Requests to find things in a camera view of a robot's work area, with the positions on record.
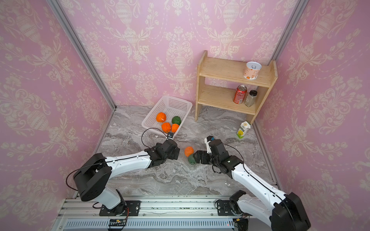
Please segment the clear clamshell container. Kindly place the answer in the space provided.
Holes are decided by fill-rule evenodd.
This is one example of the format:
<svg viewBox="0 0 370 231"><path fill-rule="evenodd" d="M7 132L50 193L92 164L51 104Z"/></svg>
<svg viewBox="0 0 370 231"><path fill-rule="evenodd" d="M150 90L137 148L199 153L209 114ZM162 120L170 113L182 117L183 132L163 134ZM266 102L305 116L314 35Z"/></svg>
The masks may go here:
<svg viewBox="0 0 370 231"><path fill-rule="evenodd" d="M179 160L181 160L188 166L196 166L197 162L194 157L194 154L198 150L197 146L192 143L181 143L179 144L179 148L180 148Z"/></svg>

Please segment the white plastic basket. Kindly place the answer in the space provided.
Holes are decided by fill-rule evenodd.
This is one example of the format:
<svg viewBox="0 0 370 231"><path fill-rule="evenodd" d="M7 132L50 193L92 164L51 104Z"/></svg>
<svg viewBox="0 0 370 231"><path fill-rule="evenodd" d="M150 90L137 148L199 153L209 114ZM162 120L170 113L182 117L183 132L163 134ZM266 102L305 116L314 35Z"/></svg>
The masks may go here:
<svg viewBox="0 0 370 231"><path fill-rule="evenodd" d="M142 121L141 125L144 129L149 129L148 131L165 137L167 134L162 130L162 123L157 121L157 115L159 113L164 113L166 115L164 123L170 124L172 124L173 117L178 116L181 119L181 124L179 125L178 130L174 133L175 137L182 128L192 106L193 104L189 101L173 96L163 96L153 106L148 115Z"/></svg>

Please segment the white orange cup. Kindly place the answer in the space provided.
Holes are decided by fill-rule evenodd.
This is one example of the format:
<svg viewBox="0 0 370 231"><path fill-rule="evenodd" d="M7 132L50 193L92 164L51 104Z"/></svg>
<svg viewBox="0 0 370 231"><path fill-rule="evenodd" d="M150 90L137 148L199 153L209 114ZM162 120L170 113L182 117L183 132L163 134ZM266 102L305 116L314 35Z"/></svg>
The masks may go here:
<svg viewBox="0 0 370 231"><path fill-rule="evenodd" d="M262 65L258 62L247 62L244 70L244 78L247 80L255 80L261 70Z"/></svg>

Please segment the red soda can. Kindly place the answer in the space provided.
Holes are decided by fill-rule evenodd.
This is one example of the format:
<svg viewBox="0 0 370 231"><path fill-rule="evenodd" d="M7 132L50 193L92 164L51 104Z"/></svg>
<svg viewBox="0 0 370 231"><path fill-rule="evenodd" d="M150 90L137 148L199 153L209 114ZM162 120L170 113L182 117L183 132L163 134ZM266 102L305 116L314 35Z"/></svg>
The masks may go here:
<svg viewBox="0 0 370 231"><path fill-rule="evenodd" d="M248 92L247 87L245 85L239 85L236 88L236 93L235 93L233 102L235 104L242 104L247 92Z"/></svg>

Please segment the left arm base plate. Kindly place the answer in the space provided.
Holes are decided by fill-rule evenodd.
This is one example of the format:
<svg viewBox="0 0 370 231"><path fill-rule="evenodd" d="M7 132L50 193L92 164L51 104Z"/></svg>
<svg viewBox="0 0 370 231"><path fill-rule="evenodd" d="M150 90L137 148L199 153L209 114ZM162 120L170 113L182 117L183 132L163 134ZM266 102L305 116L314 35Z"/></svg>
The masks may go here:
<svg viewBox="0 0 370 231"><path fill-rule="evenodd" d="M123 216L123 217L137 217L140 212L141 201L125 201L125 205L119 204L114 209L108 209L104 205L100 209L99 216Z"/></svg>

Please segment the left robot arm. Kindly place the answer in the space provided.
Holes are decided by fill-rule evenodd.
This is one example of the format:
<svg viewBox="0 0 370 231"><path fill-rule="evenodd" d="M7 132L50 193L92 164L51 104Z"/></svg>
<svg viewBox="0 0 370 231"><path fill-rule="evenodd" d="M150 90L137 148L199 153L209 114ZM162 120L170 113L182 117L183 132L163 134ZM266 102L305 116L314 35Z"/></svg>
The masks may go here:
<svg viewBox="0 0 370 231"><path fill-rule="evenodd" d="M167 159L176 160L180 149L172 139L157 143L151 148L121 157L105 157L98 153L93 155L73 175L74 183L81 201L95 201L109 210L125 207L120 192L107 186L110 179L124 173L156 167Z"/></svg>

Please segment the peeled orange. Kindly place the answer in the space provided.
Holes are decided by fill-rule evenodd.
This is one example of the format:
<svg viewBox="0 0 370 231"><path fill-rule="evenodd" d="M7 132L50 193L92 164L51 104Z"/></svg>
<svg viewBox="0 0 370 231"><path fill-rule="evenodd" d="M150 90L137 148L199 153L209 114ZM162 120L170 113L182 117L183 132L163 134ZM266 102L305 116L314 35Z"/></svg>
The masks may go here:
<svg viewBox="0 0 370 231"><path fill-rule="evenodd" d="M156 116L156 121L157 122L164 123L166 120L167 120L167 116L166 116L165 113L160 112L160 113L157 114L157 116Z"/></svg>
<svg viewBox="0 0 370 231"><path fill-rule="evenodd" d="M165 122L162 124L161 128L164 133L169 133L172 130L172 125L169 122Z"/></svg>

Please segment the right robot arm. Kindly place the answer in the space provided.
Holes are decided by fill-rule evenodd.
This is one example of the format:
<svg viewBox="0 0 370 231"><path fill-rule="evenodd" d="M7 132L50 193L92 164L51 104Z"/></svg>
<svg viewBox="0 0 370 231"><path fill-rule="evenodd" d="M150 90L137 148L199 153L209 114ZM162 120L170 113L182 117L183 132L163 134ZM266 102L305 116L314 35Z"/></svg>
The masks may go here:
<svg viewBox="0 0 370 231"><path fill-rule="evenodd" d="M213 136L205 138L207 149L193 154L197 164L212 165L219 173L242 184L254 196L238 191L230 197L230 206L236 214L247 213L274 231L307 231L311 222L302 200L295 193L285 193L255 174L243 161L242 156L232 156L225 144Z"/></svg>

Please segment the aluminium frame rail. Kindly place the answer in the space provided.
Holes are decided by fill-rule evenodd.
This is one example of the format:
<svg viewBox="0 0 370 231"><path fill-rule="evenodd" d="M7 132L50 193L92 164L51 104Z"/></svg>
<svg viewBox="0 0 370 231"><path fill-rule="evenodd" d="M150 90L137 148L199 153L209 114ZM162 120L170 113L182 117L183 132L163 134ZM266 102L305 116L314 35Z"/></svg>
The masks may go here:
<svg viewBox="0 0 370 231"><path fill-rule="evenodd" d="M259 219L218 216L214 202L228 196L128 196L141 201L137 217L99 216L101 204L67 199L53 231L273 231Z"/></svg>

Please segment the container green fruit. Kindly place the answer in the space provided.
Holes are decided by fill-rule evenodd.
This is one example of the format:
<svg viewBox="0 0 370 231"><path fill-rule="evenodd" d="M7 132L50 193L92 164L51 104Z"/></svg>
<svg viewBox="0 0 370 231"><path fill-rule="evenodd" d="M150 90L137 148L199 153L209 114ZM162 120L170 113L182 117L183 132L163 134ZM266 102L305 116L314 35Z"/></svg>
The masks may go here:
<svg viewBox="0 0 370 231"><path fill-rule="evenodd" d="M195 164L196 164L196 160L195 160L195 158L194 158L194 156L193 156L193 155L190 155L190 156L188 157L188 162L189 162L189 164L191 164L191 165L195 165Z"/></svg>
<svg viewBox="0 0 370 231"><path fill-rule="evenodd" d="M177 125L181 125L181 123L182 123L182 120L181 120L181 118L179 117L179 116L174 116L173 118L172 118L172 124L177 124Z"/></svg>

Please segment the green white juice carton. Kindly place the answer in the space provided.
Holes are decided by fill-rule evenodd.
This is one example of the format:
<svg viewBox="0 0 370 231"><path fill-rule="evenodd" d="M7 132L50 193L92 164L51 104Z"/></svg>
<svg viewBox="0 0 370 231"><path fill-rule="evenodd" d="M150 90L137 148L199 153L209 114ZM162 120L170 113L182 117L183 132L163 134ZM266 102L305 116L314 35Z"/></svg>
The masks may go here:
<svg viewBox="0 0 370 231"><path fill-rule="evenodd" d="M250 128L251 128L251 125L247 121L242 122L237 132L238 138L242 139L246 135L246 133L249 131Z"/></svg>

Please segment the glass spice jar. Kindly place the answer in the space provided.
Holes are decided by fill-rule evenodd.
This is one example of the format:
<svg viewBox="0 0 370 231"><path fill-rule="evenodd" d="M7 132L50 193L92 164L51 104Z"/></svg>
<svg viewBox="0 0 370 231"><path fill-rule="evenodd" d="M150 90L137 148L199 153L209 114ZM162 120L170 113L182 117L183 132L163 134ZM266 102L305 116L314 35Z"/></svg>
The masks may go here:
<svg viewBox="0 0 370 231"><path fill-rule="evenodd" d="M255 103L257 94L258 92L256 90L251 90L248 96L246 97L244 104L247 107L251 107Z"/></svg>

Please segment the container orange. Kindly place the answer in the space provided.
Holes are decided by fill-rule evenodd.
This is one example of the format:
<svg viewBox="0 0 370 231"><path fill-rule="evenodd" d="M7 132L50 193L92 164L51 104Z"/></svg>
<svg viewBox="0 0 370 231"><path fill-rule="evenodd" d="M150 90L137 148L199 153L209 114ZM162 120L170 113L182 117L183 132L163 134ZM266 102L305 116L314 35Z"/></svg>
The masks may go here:
<svg viewBox="0 0 370 231"><path fill-rule="evenodd" d="M172 129L171 129L171 132L172 133L176 133L178 129L179 129L179 125L178 124L176 124L176 123L172 124Z"/></svg>
<svg viewBox="0 0 370 231"><path fill-rule="evenodd" d="M194 149L191 146L188 146L184 149L184 154L186 157L189 157L190 155L194 154Z"/></svg>

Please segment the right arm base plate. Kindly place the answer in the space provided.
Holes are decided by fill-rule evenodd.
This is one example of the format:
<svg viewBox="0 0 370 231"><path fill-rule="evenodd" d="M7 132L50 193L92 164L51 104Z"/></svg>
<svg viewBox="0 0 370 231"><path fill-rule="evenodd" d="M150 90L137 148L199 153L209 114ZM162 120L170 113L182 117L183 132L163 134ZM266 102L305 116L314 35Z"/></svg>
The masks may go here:
<svg viewBox="0 0 370 231"><path fill-rule="evenodd" d="M248 217L250 214L242 212L235 202L218 199L214 202L218 216Z"/></svg>

